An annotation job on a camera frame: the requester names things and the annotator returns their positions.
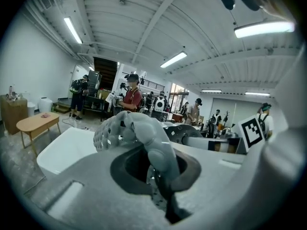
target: railing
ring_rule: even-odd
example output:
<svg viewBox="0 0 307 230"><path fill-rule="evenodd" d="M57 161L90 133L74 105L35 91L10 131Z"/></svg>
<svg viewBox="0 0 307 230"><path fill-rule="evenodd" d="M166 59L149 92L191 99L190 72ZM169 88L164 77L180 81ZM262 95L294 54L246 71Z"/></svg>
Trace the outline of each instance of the railing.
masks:
<svg viewBox="0 0 307 230"><path fill-rule="evenodd" d="M121 74L121 77L122 77L122 78L125 78L125 76L127 76L127 75L129 75L129 73L123 72L123 73ZM147 87L150 87L150 88L159 90L159 91L163 91L163 90L164 90L164 86L163 86L163 85L157 84L157 83L155 83L155 82L148 81L148 80L146 80L146 79L144 79L144 83L143 83L143 84L142 84L141 79L140 79L140 86L145 86L145 87L147 86Z"/></svg>

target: wooden cabinet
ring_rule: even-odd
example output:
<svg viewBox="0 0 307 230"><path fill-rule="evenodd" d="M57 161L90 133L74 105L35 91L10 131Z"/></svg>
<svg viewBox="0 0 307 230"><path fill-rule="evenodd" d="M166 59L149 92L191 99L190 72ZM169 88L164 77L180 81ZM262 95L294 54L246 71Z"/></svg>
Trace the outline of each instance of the wooden cabinet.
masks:
<svg viewBox="0 0 307 230"><path fill-rule="evenodd" d="M1 118L5 124L6 130L11 134L16 134L19 129L16 124L28 117L28 101L24 98L16 101L10 101L5 95L0 96Z"/></svg>

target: wooden table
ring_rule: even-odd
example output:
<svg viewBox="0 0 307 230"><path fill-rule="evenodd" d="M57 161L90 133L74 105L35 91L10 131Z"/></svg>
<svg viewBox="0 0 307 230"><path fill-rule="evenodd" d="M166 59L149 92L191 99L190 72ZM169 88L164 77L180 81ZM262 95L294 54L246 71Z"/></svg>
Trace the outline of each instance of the wooden table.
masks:
<svg viewBox="0 0 307 230"><path fill-rule="evenodd" d="M183 118L183 115L177 114L177 113L173 113L172 120L174 120L176 123L181 123L182 122L182 118Z"/></svg>
<svg viewBox="0 0 307 230"><path fill-rule="evenodd" d="M49 114L49 117L41 117L45 113L40 113L35 116L28 117L26 119L23 119L19 121L16 126L21 132L21 139L23 141L23 146L25 149L24 145L24 137L23 137L23 132L26 133L31 140L31 147L34 152L34 154L37 156L37 152L35 150L34 144L33 144L33 139L43 133L44 131L48 130L51 126L54 126L55 124L58 125L59 129L59 115L56 113L46 113Z"/></svg>

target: white sign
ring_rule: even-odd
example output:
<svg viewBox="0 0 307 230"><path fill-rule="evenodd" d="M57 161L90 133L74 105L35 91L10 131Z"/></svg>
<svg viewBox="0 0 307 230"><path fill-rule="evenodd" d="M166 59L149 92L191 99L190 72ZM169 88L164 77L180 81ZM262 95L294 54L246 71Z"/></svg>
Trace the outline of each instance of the white sign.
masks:
<svg viewBox="0 0 307 230"><path fill-rule="evenodd" d="M114 95L113 94L109 94L108 96L107 96L107 98L106 98L106 102L108 102L108 103L111 103L112 102L112 100L114 99Z"/></svg>
<svg viewBox="0 0 307 230"><path fill-rule="evenodd" d="M241 120L240 122L238 122L238 126L240 128L241 135L244 140L246 152L248 152L251 147L261 148L264 145L264 135L262 133L256 115Z"/></svg>

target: person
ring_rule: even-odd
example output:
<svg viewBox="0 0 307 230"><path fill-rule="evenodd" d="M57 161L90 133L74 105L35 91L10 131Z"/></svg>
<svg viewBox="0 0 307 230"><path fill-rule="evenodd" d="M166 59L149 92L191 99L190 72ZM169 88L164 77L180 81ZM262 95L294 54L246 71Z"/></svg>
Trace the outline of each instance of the person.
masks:
<svg viewBox="0 0 307 230"><path fill-rule="evenodd" d="M167 106L167 100L166 98L164 98L164 91L160 91L160 96L159 97L155 97L154 101L153 101L153 110L155 112L163 112L164 111L164 107Z"/></svg>
<svg viewBox="0 0 307 230"><path fill-rule="evenodd" d="M123 106L126 111L137 112L140 108L142 100L142 92L138 88L140 83L139 76L137 74L130 74L127 78L130 90L127 92L124 100L118 104Z"/></svg>
<svg viewBox="0 0 307 230"><path fill-rule="evenodd" d="M180 114L183 116L183 118L186 120L187 119L187 110L188 110L188 102L186 102L182 108L181 108L181 111L180 111Z"/></svg>
<svg viewBox="0 0 307 230"><path fill-rule="evenodd" d="M168 103L167 103L167 98L166 98L166 95L164 96L164 99L165 99L165 106L164 106L164 111L166 111L167 107L168 107Z"/></svg>
<svg viewBox="0 0 307 230"><path fill-rule="evenodd" d="M187 119L186 125L195 126L197 124L197 120L200 116L200 108L199 106L202 105L201 98L197 98L194 105L190 105L187 109Z"/></svg>
<svg viewBox="0 0 307 230"><path fill-rule="evenodd" d="M115 91L114 95L115 96L122 96L125 97L127 94L127 90L126 90L126 84L124 82L122 82L120 84L120 87L118 90Z"/></svg>
<svg viewBox="0 0 307 230"><path fill-rule="evenodd" d="M128 85L126 88L127 88L127 91L126 91L126 95L127 95L127 93L128 93L129 90L130 90L130 86Z"/></svg>
<svg viewBox="0 0 307 230"><path fill-rule="evenodd" d="M222 117L221 117L221 115L220 115L220 109L217 109L216 110L216 113L215 114L213 114L213 117L215 118L213 118L213 124L214 124L214 132L213 132L213 135L215 136L216 135L216 133L217 133L217 130L218 130L218 127L219 127L219 124L220 124L220 122L221 122L221 120L222 120Z"/></svg>
<svg viewBox="0 0 307 230"><path fill-rule="evenodd" d="M155 97L153 101L152 117L161 119L161 113L164 111L164 107L167 106L167 100L164 98L164 91L160 91L159 97Z"/></svg>
<svg viewBox="0 0 307 230"><path fill-rule="evenodd" d="M151 108L151 104L152 104L152 101L153 101L153 94L154 92L151 91L150 94L147 95L146 97L146 107L148 108L148 111L150 110Z"/></svg>
<svg viewBox="0 0 307 230"><path fill-rule="evenodd" d="M83 102L85 99L85 96L88 94L88 84L89 81L88 75L84 75L82 79L77 80L79 84L79 90L78 93L73 93L71 98L71 112L69 116L76 117L76 121L81 120L80 112L83 107Z"/></svg>
<svg viewBox="0 0 307 230"><path fill-rule="evenodd" d="M260 111L256 114L256 117L258 119L258 122L262 128L262 132L264 135L264 138L267 140L269 139L274 130L274 123L273 123L273 118L270 116L270 108L272 105L263 103L260 111L262 111L262 114L260 114Z"/></svg>

